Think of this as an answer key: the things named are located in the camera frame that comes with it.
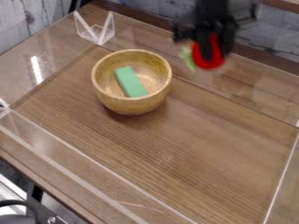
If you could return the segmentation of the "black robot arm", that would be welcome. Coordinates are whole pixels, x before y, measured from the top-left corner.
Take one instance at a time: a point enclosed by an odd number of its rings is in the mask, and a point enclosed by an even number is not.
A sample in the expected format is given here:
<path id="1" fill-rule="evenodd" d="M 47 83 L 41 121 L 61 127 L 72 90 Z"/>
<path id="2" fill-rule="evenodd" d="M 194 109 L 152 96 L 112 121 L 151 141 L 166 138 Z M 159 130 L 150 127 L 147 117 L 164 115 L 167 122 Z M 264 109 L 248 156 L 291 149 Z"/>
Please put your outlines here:
<path id="1" fill-rule="evenodd" d="M 230 55 L 239 24 L 256 20 L 256 0 L 195 0 L 194 8 L 172 21 L 172 41 L 192 42 L 198 67 L 220 64 Z"/>

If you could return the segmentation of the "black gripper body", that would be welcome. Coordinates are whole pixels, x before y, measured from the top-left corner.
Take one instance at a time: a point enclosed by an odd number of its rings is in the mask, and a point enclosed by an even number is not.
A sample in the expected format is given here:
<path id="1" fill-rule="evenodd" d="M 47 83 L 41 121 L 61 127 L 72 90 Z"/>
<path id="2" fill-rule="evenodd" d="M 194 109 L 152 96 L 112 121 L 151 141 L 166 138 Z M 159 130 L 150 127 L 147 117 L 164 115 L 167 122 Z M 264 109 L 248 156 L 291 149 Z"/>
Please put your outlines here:
<path id="1" fill-rule="evenodd" d="M 198 41 L 204 33 L 215 32 L 222 44 L 235 42 L 239 23 L 232 16 L 219 17 L 208 20 L 198 20 L 195 17 L 178 17 L 171 22 L 172 41 L 180 42 L 186 39 Z"/>

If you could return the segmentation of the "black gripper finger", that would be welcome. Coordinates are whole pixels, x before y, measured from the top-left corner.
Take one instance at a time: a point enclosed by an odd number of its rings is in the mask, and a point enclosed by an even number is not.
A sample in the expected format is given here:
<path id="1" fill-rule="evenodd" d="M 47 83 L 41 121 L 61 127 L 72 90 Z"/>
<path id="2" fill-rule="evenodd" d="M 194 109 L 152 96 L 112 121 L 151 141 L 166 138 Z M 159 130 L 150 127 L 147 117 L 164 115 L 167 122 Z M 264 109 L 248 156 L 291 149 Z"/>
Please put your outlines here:
<path id="1" fill-rule="evenodd" d="M 204 60 L 211 60 L 211 41 L 210 41 L 210 34 L 207 32 L 200 32 L 196 37 L 196 41 L 200 48 L 200 55 Z"/>
<path id="2" fill-rule="evenodd" d="M 235 35 L 236 35 L 235 30 L 226 30 L 220 34 L 220 48 L 222 48 L 223 56 L 227 56 L 232 51 L 234 43 L 235 43 Z"/>

